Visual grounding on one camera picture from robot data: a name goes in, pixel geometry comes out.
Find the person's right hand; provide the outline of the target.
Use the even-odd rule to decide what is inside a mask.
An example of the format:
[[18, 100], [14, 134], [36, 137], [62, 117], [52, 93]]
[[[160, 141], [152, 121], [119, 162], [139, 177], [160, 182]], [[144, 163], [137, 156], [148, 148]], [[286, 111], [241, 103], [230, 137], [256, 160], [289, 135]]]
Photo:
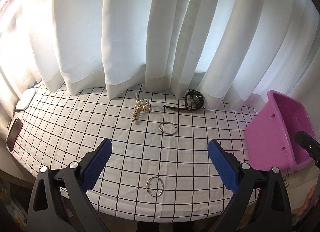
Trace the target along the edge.
[[316, 187], [317, 187], [317, 185], [314, 185], [314, 186], [310, 189], [309, 193], [307, 194], [307, 197], [306, 197], [306, 199], [305, 199], [304, 204], [299, 208], [299, 212], [298, 212], [298, 215], [297, 215], [297, 216], [300, 217], [300, 216], [302, 216], [302, 215], [304, 214], [304, 212], [307, 211], [307, 209], [308, 209], [308, 207], [309, 207], [309, 205], [310, 205], [310, 202], [311, 202], [311, 200], [312, 200], [312, 198], [313, 198], [313, 196], [314, 196], [314, 194], [315, 194]]

